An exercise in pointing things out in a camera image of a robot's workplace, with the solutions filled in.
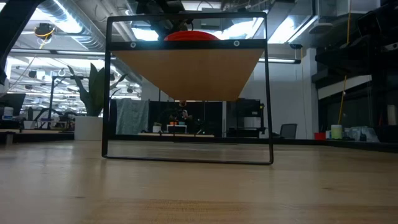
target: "ceiling light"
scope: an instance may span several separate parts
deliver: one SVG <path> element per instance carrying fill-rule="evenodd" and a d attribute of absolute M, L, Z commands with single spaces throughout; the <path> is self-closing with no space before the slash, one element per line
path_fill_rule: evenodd
<path fill-rule="evenodd" d="M 77 34 L 80 33 L 83 28 L 79 25 L 79 23 L 70 15 L 70 13 L 67 11 L 67 9 L 65 9 L 65 7 L 60 4 L 58 2 L 58 0 L 52 0 L 55 4 L 57 4 L 57 6 L 62 9 L 63 13 L 65 14 L 64 19 L 60 20 L 57 19 L 56 17 L 54 17 L 51 14 L 45 13 L 43 11 L 44 14 L 46 14 L 49 17 L 49 20 L 54 23 L 59 29 L 61 29 L 62 31 L 66 32 L 66 33 L 73 33 L 73 34 Z"/>
<path fill-rule="evenodd" d="M 46 108 L 46 106 L 44 106 L 44 105 L 24 105 L 24 107 L 42 107 L 42 108 Z"/>
<path fill-rule="evenodd" d="M 138 96 L 117 96 L 114 95 L 112 96 L 113 99 L 126 99 L 126 98 L 130 98 L 132 100 L 140 100 L 141 98 L 139 98 Z"/>
<path fill-rule="evenodd" d="M 275 30 L 268 44 L 284 44 L 294 34 L 294 21 L 291 17 L 287 17 Z"/>
<path fill-rule="evenodd" d="M 131 28 L 131 29 L 134 35 L 139 40 L 154 41 L 159 38 L 159 35 L 157 35 L 156 31 L 154 30 L 145 30 L 139 28 Z"/>
<path fill-rule="evenodd" d="M 12 58 L 12 57 L 7 57 L 7 63 L 13 64 L 13 65 L 28 65 L 28 63 L 19 60 L 18 58 Z"/>
<path fill-rule="evenodd" d="M 202 8 L 219 9 L 221 2 L 215 1 L 181 1 L 186 11 L 201 11 Z"/>
<path fill-rule="evenodd" d="M 105 52 L 85 52 L 85 51 L 58 50 L 57 53 L 58 54 L 67 54 L 67 55 L 105 56 Z"/>
<path fill-rule="evenodd" d="M 253 25 L 252 29 L 246 35 L 246 39 L 252 39 L 254 37 L 254 34 L 256 34 L 256 32 L 259 30 L 263 21 L 264 21 L 264 18 L 255 18 L 254 25 Z"/>
<path fill-rule="evenodd" d="M 259 62 L 265 62 L 264 58 L 260 58 Z M 268 63 L 295 63 L 294 59 L 281 59 L 281 58 L 269 58 Z"/>
<path fill-rule="evenodd" d="M 51 54 L 49 50 L 35 50 L 35 49 L 11 49 L 12 53 L 27 53 L 27 54 Z"/>
<path fill-rule="evenodd" d="M 316 20 L 318 19 L 318 16 L 314 16 L 307 24 L 305 24 L 292 38 L 289 39 L 289 43 L 295 40 L 298 36 L 300 36 L 305 30 L 307 30 L 310 25 L 312 25 Z"/>
<path fill-rule="evenodd" d="M 237 38 L 243 35 L 247 35 L 252 29 L 253 21 L 240 22 L 232 25 L 231 27 L 223 31 L 223 39 Z"/>
<path fill-rule="evenodd" d="M 26 92 L 7 92 L 8 94 L 13 93 L 25 93 L 28 96 L 51 96 L 51 93 L 26 93 Z M 80 96 L 77 93 L 54 93 L 54 96 Z"/>
<path fill-rule="evenodd" d="M 74 85 L 68 85 L 67 88 L 69 90 L 73 90 L 73 91 L 78 91 L 79 90 L 79 88 L 77 86 L 74 86 Z"/>

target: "black metal frame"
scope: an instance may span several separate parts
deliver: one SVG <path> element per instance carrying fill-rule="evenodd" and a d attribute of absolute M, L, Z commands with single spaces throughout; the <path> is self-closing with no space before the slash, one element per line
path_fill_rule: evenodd
<path fill-rule="evenodd" d="M 155 41 L 155 42 L 112 42 L 112 28 L 114 22 L 129 21 L 151 21 L 162 19 L 225 19 L 225 18 L 263 18 L 264 33 L 267 32 L 267 14 L 265 12 L 219 12 L 219 13 L 189 13 L 189 14 L 159 14 L 144 16 L 116 16 L 109 17 L 106 25 L 106 48 L 105 48 L 105 82 L 104 82 L 104 116 L 103 116 L 103 136 L 101 155 L 104 158 L 112 159 L 136 159 L 151 161 L 173 161 L 173 162 L 208 162 L 222 164 L 252 164 L 252 165 L 271 165 L 274 163 L 274 145 L 272 140 L 272 116 L 271 116 L 271 93 L 269 88 L 269 66 L 268 66 L 268 48 L 267 39 L 249 39 L 249 40 L 199 40 L 199 41 Z M 266 105 L 268 119 L 268 145 L 269 161 L 266 162 L 245 162 L 245 161 L 216 161 L 203 159 L 166 159 L 153 157 L 111 157 L 108 156 L 109 140 L 109 83 L 111 74 L 111 51 L 112 50 L 167 50 L 167 49 L 258 49 L 264 48 L 266 58 Z M 125 136 L 125 140 L 136 140 L 133 136 Z M 169 141 L 178 140 L 175 136 Z M 200 138 L 201 142 L 214 142 L 217 138 Z"/>

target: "black chair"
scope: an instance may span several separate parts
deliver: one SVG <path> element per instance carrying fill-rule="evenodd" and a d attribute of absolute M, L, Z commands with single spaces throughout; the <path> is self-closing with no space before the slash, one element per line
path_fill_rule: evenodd
<path fill-rule="evenodd" d="M 280 136 L 284 139 L 296 139 L 297 124 L 282 124 Z"/>

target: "desk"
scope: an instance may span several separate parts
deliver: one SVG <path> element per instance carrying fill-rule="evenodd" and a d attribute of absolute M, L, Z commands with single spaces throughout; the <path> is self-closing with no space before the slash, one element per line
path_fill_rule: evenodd
<path fill-rule="evenodd" d="M 176 137 L 199 137 L 199 138 L 213 138 L 214 135 L 212 134 L 170 134 L 170 133 L 139 133 L 140 136 L 176 136 Z"/>
<path fill-rule="evenodd" d="M 177 129 L 177 128 L 185 128 L 185 134 L 187 133 L 187 125 L 172 125 L 172 124 L 168 124 L 167 128 L 166 128 L 167 132 L 169 132 L 169 127 L 173 127 L 175 129 Z"/>

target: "red object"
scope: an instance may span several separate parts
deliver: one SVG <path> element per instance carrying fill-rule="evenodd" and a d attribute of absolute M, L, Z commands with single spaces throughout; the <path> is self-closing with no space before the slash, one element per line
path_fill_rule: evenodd
<path fill-rule="evenodd" d="M 178 31 L 168 35 L 164 40 L 218 40 L 218 38 L 202 31 Z"/>
<path fill-rule="evenodd" d="M 315 140 L 326 140 L 326 133 L 314 133 Z"/>

